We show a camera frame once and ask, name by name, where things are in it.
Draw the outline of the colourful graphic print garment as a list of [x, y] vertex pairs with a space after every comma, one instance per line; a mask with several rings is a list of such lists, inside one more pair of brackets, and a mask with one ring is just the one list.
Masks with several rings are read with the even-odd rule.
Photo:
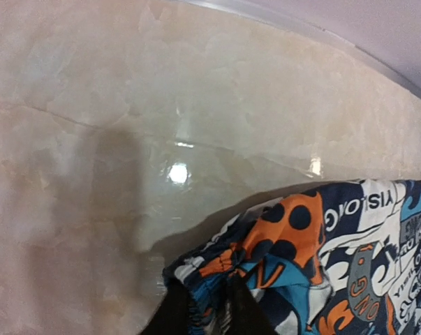
[[163, 271], [191, 296], [188, 332], [226, 332], [245, 280], [277, 334], [421, 334], [421, 180], [344, 181], [236, 215]]

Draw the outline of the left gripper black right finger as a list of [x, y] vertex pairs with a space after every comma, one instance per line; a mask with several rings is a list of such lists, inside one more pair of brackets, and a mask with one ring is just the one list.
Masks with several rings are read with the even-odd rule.
[[238, 275], [230, 279], [228, 302], [231, 320], [227, 334], [276, 334], [262, 309], [253, 298], [244, 279]]

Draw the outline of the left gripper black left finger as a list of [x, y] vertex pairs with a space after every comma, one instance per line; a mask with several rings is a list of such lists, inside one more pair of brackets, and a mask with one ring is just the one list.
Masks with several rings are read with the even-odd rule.
[[186, 335], [189, 325], [188, 290], [180, 281], [170, 282], [155, 314], [143, 329], [143, 335]]

